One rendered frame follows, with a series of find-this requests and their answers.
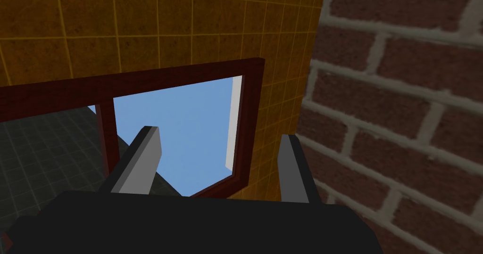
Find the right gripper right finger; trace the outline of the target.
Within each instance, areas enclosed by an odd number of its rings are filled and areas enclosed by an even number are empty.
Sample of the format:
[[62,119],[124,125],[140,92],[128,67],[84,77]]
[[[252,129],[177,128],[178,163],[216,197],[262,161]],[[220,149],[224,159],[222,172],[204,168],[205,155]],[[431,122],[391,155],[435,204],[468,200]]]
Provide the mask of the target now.
[[296,135],[283,134],[277,157],[281,201],[321,204],[313,176]]

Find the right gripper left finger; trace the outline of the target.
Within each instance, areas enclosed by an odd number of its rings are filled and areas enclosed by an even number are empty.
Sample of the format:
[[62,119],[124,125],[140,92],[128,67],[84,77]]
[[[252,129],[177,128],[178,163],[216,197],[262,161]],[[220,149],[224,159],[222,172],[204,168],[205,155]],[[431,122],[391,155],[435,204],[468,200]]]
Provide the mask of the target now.
[[161,156],[159,127],[142,127],[99,192],[149,194]]

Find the dark red framed window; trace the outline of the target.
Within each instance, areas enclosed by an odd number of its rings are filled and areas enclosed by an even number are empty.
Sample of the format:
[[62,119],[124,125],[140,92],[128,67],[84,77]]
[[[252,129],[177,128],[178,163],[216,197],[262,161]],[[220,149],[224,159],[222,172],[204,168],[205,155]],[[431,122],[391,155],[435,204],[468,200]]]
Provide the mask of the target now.
[[265,60],[259,57],[0,87],[0,122],[95,106],[106,172],[145,124],[158,172],[183,194],[227,198],[248,185]]

